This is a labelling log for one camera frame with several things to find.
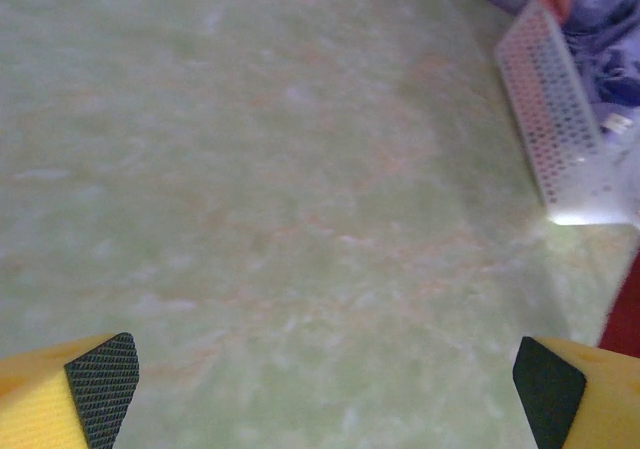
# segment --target purple fabric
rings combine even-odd
[[[573,0],[562,30],[592,104],[640,106],[640,0]]]

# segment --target perforated metal grille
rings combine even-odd
[[[630,222],[598,124],[552,17],[530,3],[496,57],[549,217],[558,224]]]

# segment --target marble floor tile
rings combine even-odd
[[[0,0],[0,356],[134,334],[126,448],[533,448],[624,227],[544,217],[482,0]]]

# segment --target red object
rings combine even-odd
[[[609,313],[598,347],[640,358],[640,252]]]

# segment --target floor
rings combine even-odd
[[[0,356],[130,331],[127,448],[534,443],[637,234],[547,222],[481,0],[0,0]]]

